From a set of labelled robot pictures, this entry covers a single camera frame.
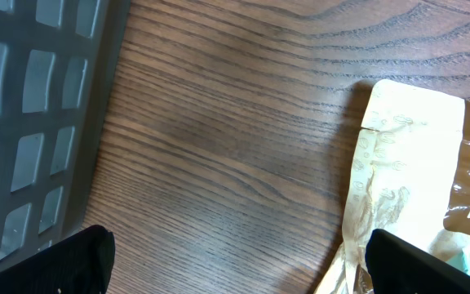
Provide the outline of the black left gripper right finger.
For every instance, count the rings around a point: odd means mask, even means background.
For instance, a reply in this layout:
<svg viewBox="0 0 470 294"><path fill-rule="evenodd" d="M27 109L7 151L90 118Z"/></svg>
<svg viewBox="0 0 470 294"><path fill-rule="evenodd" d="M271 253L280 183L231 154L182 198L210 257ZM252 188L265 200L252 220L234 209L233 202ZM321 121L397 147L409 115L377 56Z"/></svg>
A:
<svg viewBox="0 0 470 294"><path fill-rule="evenodd" d="M366 246L375 294L470 294L470 276L383 229Z"/></svg>

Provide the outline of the brown snack bag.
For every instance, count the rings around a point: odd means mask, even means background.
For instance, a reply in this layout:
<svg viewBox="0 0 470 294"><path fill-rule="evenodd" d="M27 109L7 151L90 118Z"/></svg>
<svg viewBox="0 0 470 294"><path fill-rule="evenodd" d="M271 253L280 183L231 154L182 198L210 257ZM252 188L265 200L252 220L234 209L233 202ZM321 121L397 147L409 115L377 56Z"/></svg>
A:
<svg viewBox="0 0 470 294"><path fill-rule="evenodd" d="M318 292L372 292L366 246L375 229L446 264L470 245L470 102L388 79L373 86L352 157L343 241Z"/></svg>

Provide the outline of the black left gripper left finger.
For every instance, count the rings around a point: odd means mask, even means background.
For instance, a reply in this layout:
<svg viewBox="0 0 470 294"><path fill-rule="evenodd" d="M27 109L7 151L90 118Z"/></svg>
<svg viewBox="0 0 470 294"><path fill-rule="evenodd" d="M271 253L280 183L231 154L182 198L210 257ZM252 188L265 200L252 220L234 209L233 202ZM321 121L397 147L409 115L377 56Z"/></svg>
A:
<svg viewBox="0 0 470 294"><path fill-rule="evenodd" d="M2 271L0 293L105 293L114 258L113 233L93 225Z"/></svg>

